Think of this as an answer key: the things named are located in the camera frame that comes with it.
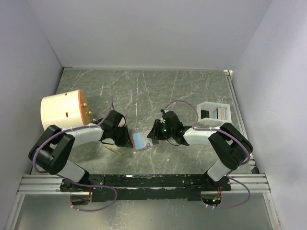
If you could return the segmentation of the brown leather card holder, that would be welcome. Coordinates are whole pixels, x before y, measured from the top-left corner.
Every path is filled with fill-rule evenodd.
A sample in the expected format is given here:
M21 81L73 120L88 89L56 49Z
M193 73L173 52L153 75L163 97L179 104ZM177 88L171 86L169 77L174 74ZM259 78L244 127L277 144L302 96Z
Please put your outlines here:
M150 130L135 132L131 135L131 141L133 143L133 149L135 152L152 149L163 145L161 140L147 138Z

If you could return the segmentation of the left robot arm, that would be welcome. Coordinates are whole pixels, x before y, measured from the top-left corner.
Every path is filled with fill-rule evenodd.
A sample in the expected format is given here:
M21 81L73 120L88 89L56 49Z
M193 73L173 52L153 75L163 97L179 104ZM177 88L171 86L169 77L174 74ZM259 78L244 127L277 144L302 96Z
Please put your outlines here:
M123 114L110 110L106 118L70 129L50 125L34 144L28 158L35 170L39 166L50 175L68 179L78 191L84 191L90 184L89 172L69 160L71 150L89 142L102 143L105 139L111 139L118 147L133 148Z

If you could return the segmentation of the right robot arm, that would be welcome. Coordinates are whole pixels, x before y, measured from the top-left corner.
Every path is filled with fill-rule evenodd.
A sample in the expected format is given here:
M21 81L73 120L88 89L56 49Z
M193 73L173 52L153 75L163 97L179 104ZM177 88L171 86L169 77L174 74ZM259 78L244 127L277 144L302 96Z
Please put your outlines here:
M218 160L204 173L204 187L215 190L220 180L250 160L252 144L231 124L200 128L185 126L173 111L162 110L162 118L154 121L147 138L168 140L172 138L184 146L211 145Z

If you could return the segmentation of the silver VIP card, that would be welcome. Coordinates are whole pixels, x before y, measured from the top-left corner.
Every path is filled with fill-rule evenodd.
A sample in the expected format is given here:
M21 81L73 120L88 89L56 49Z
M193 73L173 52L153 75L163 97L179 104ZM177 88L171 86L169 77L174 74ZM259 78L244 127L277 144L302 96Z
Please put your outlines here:
M149 131L137 132L132 134L134 147L136 150L142 150L153 146L151 139L147 138Z

